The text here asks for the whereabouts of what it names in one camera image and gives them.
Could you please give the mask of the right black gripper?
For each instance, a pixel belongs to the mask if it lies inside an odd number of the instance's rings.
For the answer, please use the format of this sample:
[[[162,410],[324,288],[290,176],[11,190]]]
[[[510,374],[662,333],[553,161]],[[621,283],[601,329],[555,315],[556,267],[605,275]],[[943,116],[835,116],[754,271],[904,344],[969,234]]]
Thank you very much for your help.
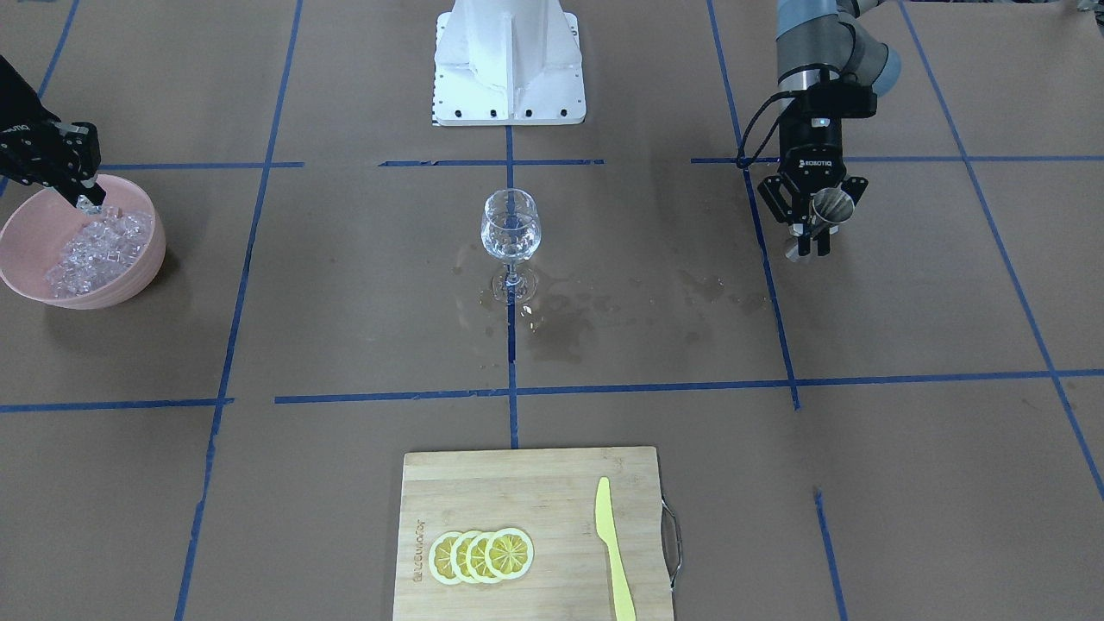
[[[91,122],[61,122],[35,88],[1,59],[3,176],[20,185],[53,187],[71,207],[87,196],[104,206],[95,177],[100,166],[98,130]]]

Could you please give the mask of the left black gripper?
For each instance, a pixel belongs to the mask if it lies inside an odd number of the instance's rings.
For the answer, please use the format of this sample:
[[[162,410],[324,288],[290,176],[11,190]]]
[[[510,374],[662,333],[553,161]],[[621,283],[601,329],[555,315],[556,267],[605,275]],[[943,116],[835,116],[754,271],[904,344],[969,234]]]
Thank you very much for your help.
[[[843,164],[843,119],[875,116],[878,95],[854,74],[821,80],[797,91],[781,114],[778,176],[761,180],[757,191],[778,223],[805,224],[805,194],[838,188],[835,223],[847,223],[869,188],[866,177],[850,176]]]

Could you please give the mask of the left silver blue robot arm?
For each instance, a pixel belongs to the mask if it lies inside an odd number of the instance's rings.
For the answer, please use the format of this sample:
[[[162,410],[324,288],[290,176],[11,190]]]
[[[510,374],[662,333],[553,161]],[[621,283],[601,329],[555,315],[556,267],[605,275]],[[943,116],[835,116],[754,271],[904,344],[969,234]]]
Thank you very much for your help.
[[[775,36],[778,172],[760,185],[778,223],[811,235],[824,189],[847,185],[843,122],[875,116],[896,86],[900,55],[859,24],[878,1],[781,1]]]

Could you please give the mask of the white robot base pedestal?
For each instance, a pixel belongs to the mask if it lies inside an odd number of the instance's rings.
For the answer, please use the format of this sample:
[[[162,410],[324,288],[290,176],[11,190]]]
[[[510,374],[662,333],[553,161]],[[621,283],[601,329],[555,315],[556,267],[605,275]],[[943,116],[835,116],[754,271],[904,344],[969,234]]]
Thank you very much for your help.
[[[431,122],[559,126],[587,118],[577,15],[559,1],[456,1],[436,19]]]

